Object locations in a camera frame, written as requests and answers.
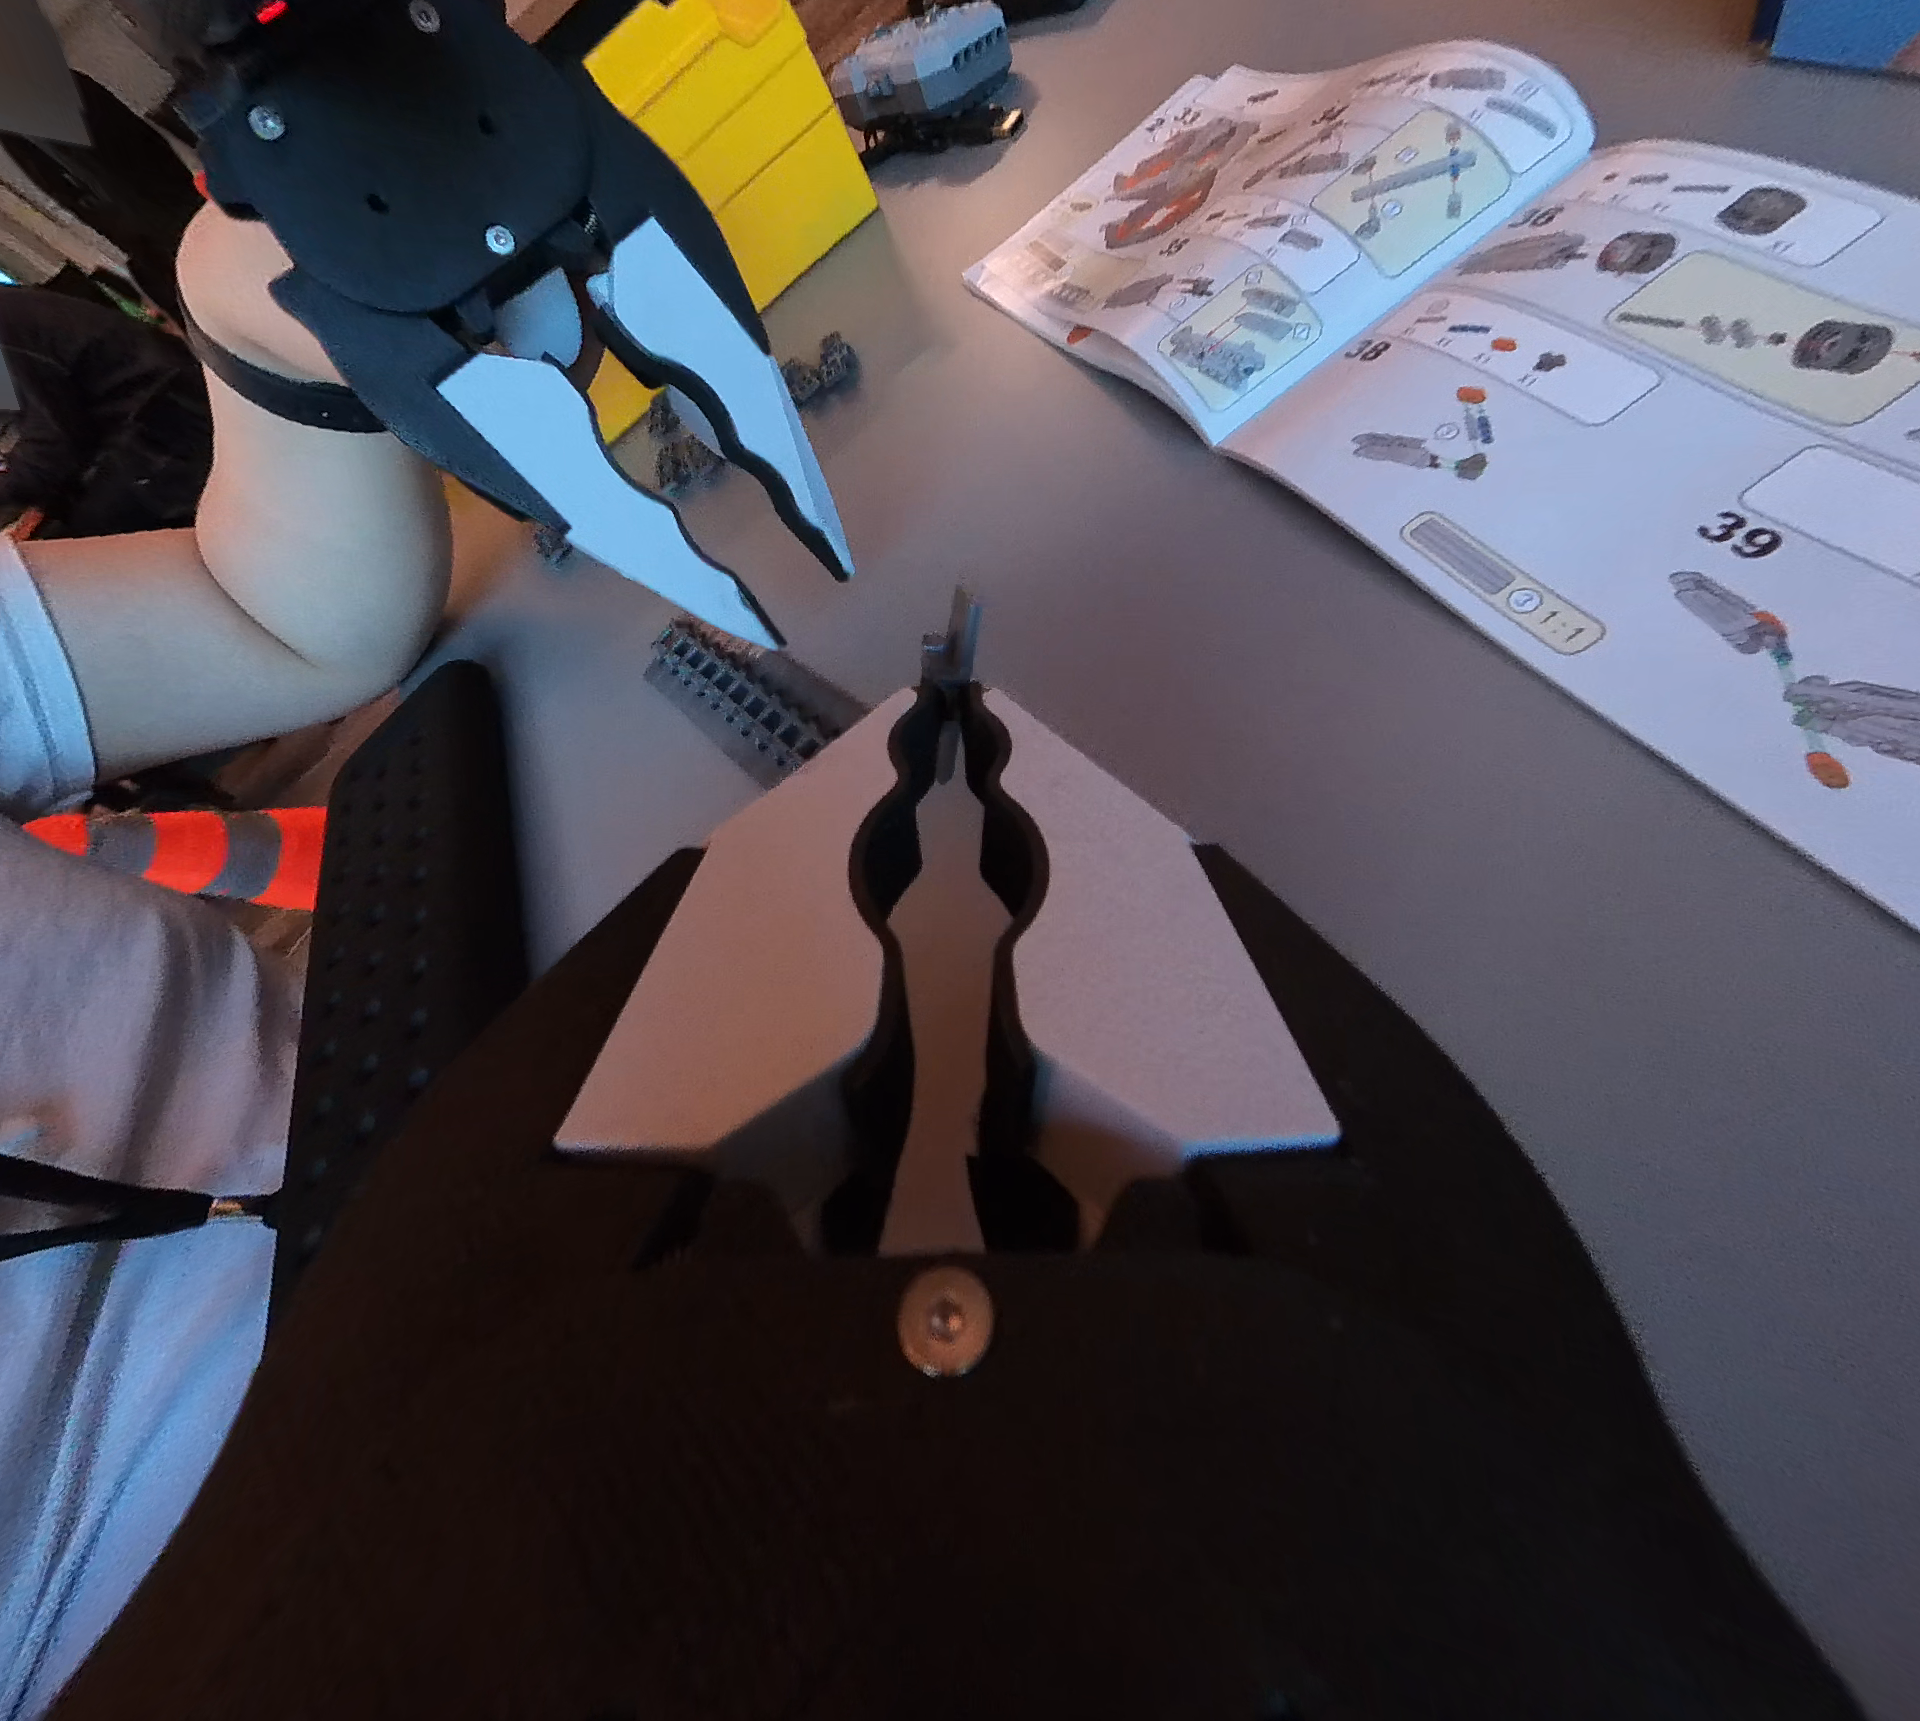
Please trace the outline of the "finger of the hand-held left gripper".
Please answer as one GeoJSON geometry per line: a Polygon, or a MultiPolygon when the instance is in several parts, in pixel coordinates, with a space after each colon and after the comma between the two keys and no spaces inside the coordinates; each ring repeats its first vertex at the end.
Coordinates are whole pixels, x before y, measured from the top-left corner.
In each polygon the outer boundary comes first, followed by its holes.
{"type": "Polygon", "coordinates": [[[478,355],[439,392],[553,506],[574,548],[726,634],[780,650],[752,593],[695,545],[673,504],[617,466],[590,401],[554,362],[478,355]]]}
{"type": "Polygon", "coordinates": [[[651,216],[589,280],[593,322],[629,372],[698,408],[723,458],[761,484],[834,581],[848,582],[855,559],[834,492],[752,301],[723,289],[737,280],[723,240],[685,246],[671,220],[651,216]]]}

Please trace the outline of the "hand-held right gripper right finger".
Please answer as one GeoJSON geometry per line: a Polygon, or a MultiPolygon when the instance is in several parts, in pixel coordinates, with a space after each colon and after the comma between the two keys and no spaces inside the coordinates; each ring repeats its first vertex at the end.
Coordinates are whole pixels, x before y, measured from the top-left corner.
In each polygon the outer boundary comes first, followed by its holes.
{"type": "Polygon", "coordinates": [[[1076,1248],[1126,1189],[1331,1148],[1339,1121],[1189,832],[996,688],[965,705],[1006,915],[969,1159],[989,1248],[1076,1248]]]}

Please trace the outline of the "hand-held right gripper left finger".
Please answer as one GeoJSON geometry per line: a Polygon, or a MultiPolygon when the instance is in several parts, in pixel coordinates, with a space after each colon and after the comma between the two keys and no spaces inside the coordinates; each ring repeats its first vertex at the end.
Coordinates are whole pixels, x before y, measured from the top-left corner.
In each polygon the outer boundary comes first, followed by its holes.
{"type": "Polygon", "coordinates": [[[717,828],[556,1151],[763,1185],[823,1248],[876,1248],[914,1098],[891,920],[919,803],[903,688],[717,828]]]}

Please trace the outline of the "small black track link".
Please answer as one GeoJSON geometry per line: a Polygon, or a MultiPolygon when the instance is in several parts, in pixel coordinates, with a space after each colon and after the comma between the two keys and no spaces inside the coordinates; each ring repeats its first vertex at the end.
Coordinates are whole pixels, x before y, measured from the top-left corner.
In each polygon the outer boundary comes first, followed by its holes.
{"type": "Polygon", "coordinates": [[[940,700],[935,776],[949,785],[963,748],[963,721],[969,690],[975,683],[978,641],[983,633],[983,604],[967,582],[953,593],[947,626],[922,636],[922,685],[940,700]]]}

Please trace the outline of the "grey desk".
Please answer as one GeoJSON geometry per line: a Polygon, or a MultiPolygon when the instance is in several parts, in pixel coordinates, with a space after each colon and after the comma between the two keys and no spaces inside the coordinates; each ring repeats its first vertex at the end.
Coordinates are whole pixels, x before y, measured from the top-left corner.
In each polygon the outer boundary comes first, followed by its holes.
{"type": "Polygon", "coordinates": [[[1026,128],[903,157],[767,322],[845,332],[817,416],[857,557],[689,504],[797,655],[903,687],[967,582],[983,671],[1223,843],[1394,996],[1572,1213],[1704,1481],[1862,1705],[1917,1716],[1917,936],[1525,672],[960,273],[1173,87],[1426,37],[1559,64],[1609,141],[1917,190],[1915,91],[1759,62],[1757,0],[1092,0],[1026,128]]]}

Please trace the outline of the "yellow plastic bin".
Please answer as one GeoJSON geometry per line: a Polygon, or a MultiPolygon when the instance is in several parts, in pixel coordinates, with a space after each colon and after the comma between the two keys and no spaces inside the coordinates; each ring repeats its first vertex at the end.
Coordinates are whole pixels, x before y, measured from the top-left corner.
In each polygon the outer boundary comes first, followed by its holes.
{"type": "Polygon", "coordinates": [[[587,55],[695,184],[764,311],[879,198],[790,0],[643,0],[587,55]]]}

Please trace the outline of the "black wrist band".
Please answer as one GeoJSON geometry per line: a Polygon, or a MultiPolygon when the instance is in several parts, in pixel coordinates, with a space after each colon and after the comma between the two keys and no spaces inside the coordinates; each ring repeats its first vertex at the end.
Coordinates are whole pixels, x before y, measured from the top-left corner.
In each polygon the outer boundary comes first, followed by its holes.
{"type": "Polygon", "coordinates": [[[220,383],[247,407],[316,433],[387,434],[395,439],[383,416],[348,385],[293,377],[257,364],[209,332],[203,318],[196,316],[188,304],[180,307],[178,320],[185,340],[203,364],[205,374],[220,383]]]}

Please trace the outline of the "black perforated panel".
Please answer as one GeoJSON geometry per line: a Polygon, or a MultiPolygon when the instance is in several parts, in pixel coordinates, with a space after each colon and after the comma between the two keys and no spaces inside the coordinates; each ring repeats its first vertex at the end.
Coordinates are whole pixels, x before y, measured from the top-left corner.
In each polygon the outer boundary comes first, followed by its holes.
{"type": "Polygon", "coordinates": [[[501,696],[474,661],[418,683],[327,804],[269,1317],[430,1085],[528,982],[501,696]]]}

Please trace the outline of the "grey electronic hub block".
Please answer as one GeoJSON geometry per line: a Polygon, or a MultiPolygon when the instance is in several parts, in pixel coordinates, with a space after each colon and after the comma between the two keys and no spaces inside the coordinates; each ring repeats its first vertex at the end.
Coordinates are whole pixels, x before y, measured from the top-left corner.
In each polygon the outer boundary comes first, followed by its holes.
{"type": "Polygon", "coordinates": [[[932,5],[871,32],[839,59],[828,86],[857,130],[971,111],[1013,73],[1013,44],[992,0],[932,5]]]}

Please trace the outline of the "orange object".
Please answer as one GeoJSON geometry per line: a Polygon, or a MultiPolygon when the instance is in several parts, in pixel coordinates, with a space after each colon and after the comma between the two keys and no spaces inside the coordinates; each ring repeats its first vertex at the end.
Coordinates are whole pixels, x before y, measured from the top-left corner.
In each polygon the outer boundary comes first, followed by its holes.
{"type": "Polygon", "coordinates": [[[313,911],[327,809],[59,813],[22,828],[42,844],[175,893],[313,911]]]}

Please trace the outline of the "open instruction booklet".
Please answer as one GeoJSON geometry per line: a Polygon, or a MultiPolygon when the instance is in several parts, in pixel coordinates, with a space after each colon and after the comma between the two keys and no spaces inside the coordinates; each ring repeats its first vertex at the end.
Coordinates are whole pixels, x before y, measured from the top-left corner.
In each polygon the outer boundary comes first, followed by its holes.
{"type": "Polygon", "coordinates": [[[1190,76],[965,270],[1917,924],[1917,199],[1485,40],[1190,76]]]}

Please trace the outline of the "person's light shirt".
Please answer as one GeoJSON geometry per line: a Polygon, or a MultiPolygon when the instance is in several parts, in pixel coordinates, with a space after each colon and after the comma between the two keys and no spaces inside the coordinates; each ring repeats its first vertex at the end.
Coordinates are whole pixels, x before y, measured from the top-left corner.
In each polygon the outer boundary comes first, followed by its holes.
{"type": "MultiPolygon", "coordinates": [[[[94,781],[82,694],[14,545],[2,578],[5,1159],[255,1194],[283,1177],[300,1026],[228,916],[33,839],[94,781]]],[[[2,1269],[2,1711],[38,1716],[191,1507],[257,1366],[257,1226],[59,1243],[2,1269]]]]}

